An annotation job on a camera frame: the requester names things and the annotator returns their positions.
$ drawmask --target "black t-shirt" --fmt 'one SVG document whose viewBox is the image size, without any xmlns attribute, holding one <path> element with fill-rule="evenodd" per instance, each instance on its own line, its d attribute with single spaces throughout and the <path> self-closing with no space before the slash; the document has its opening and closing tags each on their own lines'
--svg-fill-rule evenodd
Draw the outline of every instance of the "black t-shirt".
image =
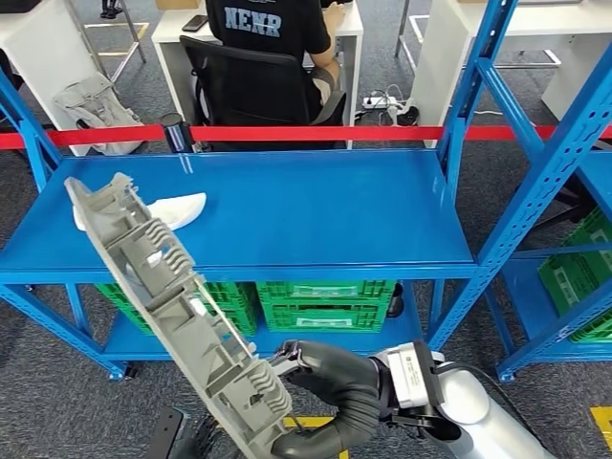
<svg viewBox="0 0 612 459">
<path fill-rule="evenodd" d="M 211 29 L 226 46 L 294 55 L 324 53 L 330 38 L 321 0 L 207 0 Z M 321 93 L 304 72 L 312 119 L 321 111 Z"/>
</svg>

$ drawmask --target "smartphone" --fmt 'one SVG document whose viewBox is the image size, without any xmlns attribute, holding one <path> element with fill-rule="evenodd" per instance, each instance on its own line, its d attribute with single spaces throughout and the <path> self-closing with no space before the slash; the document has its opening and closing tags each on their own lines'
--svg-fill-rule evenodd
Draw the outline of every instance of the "smartphone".
<svg viewBox="0 0 612 459">
<path fill-rule="evenodd" d="M 183 26 L 183 32 L 198 32 L 208 22 L 205 14 L 195 14 L 187 24 Z"/>
</svg>

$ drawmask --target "blue shelf surface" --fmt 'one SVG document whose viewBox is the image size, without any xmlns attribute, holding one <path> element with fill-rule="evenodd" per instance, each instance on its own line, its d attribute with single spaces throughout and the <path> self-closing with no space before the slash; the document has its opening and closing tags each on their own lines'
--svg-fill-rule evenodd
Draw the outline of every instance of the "blue shelf surface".
<svg viewBox="0 0 612 459">
<path fill-rule="evenodd" d="M 358 354 L 370 355 L 382 349 L 396 346 L 419 338 L 420 324 L 413 323 L 416 317 L 406 304 L 399 317 L 387 318 L 379 333 L 349 332 L 271 332 L 266 326 L 263 314 L 258 318 L 254 337 L 247 337 L 257 345 L 262 357 L 273 354 L 287 339 L 321 341 L 342 347 Z M 112 361 L 170 361 L 171 356 L 157 337 L 146 336 L 128 318 L 118 313 L 110 329 L 104 355 Z"/>
<path fill-rule="evenodd" d="M 414 278 L 467 277 L 476 269 L 431 150 L 211 153 L 189 155 L 190 167 L 186 160 L 64 159 L 0 252 L 0 282 L 109 281 L 75 226 L 63 182 L 72 176 L 96 190 L 116 172 L 132 177 L 146 204 L 205 192 L 204 211 L 176 234 L 211 281 L 406 278 L 393 270 L 413 268 L 431 271 Z"/>
<path fill-rule="evenodd" d="M 589 193 L 601 208 L 601 211 L 612 220 L 612 152 L 594 150 L 586 155 L 576 173 Z"/>
<path fill-rule="evenodd" d="M 541 259 L 511 259 L 502 269 L 510 299 L 530 340 L 558 318 L 552 300 L 537 273 L 541 264 Z M 532 362 L 610 360 L 612 343 L 581 343 L 564 338 Z"/>
</svg>

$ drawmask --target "power strip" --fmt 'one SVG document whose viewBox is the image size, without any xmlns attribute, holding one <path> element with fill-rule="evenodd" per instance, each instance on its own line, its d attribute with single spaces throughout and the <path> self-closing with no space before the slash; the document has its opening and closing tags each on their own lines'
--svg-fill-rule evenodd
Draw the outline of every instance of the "power strip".
<svg viewBox="0 0 612 459">
<path fill-rule="evenodd" d="M 391 105 L 397 105 L 398 99 L 393 96 L 388 96 L 383 98 L 364 98 L 363 107 L 366 110 L 373 110 L 373 109 L 385 109 L 390 107 Z"/>
</svg>

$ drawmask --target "white table leg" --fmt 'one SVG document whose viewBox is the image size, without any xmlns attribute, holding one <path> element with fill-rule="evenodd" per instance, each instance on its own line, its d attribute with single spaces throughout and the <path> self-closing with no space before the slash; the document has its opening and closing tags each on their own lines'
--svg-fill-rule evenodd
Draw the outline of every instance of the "white table leg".
<svg viewBox="0 0 612 459">
<path fill-rule="evenodd" d="M 343 36 L 340 42 L 343 59 L 340 86 L 346 93 L 343 121 L 345 126 L 355 126 L 363 35 Z M 349 149 L 352 148 L 353 141 L 348 141 L 346 146 Z"/>
<path fill-rule="evenodd" d="M 154 43 L 174 106 L 183 120 L 194 124 L 194 81 L 191 63 L 180 43 Z"/>
<path fill-rule="evenodd" d="M 612 34 L 609 33 L 574 37 L 569 51 L 563 55 L 563 62 L 544 91 L 542 101 L 558 120 L 563 118 L 610 40 Z"/>
<path fill-rule="evenodd" d="M 419 108 L 420 125 L 444 123 L 471 42 L 470 34 L 447 2 L 433 2 L 411 93 Z M 433 147 L 436 142 L 425 144 Z"/>
</svg>

